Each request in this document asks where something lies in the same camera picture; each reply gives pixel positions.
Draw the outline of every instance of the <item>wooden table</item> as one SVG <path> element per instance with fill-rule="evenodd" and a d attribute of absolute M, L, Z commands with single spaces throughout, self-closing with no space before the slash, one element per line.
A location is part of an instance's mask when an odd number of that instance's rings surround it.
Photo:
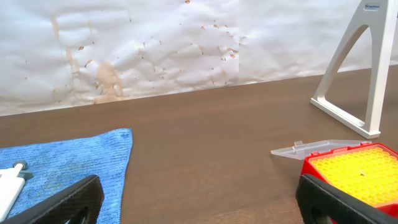
<path fill-rule="evenodd" d="M 376 141 L 398 149 L 398 67 Z M 329 99 L 364 118 L 369 70 L 342 74 Z M 0 147 L 132 128 L 122 223 L 300 223 L 294 141 L 363 139 L 310 104 L 321 77 L 233 86 L 0 118 Z"/>

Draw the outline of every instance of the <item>blue cloth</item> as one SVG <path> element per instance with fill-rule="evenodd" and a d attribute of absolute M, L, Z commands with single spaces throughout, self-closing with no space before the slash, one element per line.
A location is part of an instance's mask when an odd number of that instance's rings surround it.
<path fill-rule="evenodd" d="M 124 178 L 131 149 L 130 129 L 117 129 L 91 138 L 0 149 L 0 169 L 11 168 L 15 161 L 23 159 L 34 175 L 26 182 L 8 217 L 90 174 L 96 174 L 105 194 L 97 223 L 120 223 Z"/>

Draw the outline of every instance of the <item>white paper sheet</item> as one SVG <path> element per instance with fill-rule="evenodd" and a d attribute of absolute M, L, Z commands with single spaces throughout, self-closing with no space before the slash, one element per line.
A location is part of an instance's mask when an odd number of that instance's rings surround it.
<path fill-rule="evenodd" d="M 322 74 L 358 3 L 0 1 L 0 115 Z"/>

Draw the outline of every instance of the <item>stand base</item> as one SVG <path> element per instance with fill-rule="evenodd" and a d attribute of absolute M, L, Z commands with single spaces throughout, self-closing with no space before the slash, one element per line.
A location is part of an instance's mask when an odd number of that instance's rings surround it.
<path fill-rule="evenodd" d="M 380 131 L 367 131 L 363 129 L 363 126 L 365 124 L 363 121 L 343 111 L 339 107 L 327 102 L 325 99 L 323 99 L 322 101 L 318 101 L 314 98 L 311 98 L 311 104 L 323 110 L 325 113 L 334 117 L 335 119 L 345 124 L 352 130 L 356 131 L 358 134 L 362 135 L 366 139 L 374 139 L 379 137 L 380 135 Z"/>

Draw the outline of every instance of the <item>blue label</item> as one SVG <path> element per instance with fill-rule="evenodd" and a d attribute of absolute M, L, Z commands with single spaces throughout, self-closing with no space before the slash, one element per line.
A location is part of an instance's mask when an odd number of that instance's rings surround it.
<path fill-rule="evenodd" d="M 370 10 L 370 11 L 377 11 L 377 10 L 379 10 L 379 8 L 380 8 L 380 5 L 379 4 L 371 4 L 371 3 L 369 3 L 369 4 L 366 4 L 365 5 L 365 10 Z"/>

